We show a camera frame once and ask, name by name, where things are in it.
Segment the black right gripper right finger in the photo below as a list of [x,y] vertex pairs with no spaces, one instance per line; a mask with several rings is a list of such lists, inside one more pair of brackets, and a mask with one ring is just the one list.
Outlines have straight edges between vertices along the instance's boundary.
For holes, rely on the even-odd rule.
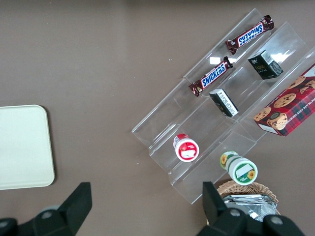
[[203,183],[203,209],[209,222],[199,236],[303,236],[288,217],[267,215],[262,222],[236,208],[227,208],[212,182]]

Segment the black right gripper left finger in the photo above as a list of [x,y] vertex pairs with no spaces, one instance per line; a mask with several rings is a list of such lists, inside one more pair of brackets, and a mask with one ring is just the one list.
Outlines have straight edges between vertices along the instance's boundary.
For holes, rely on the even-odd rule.
[[74,236],[91,208],[91,183],[82,182],[57,209],[44,210],[21,225],[15,218],[2,218],[0,234],[2,236]]

